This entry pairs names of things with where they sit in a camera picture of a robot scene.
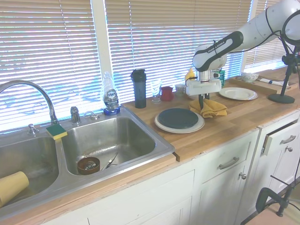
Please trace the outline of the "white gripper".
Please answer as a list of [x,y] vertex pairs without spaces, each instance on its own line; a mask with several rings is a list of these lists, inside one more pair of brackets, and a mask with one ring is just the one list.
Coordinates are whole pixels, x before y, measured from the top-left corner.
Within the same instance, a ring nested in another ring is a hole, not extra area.
[[186,94],[189,96],[198,95],[200,110],[203,109],[203,100],[210,99],[210,93],[219,92],[222,89],[219,79],[210,79],[207,83],[197,80],[188,80]]

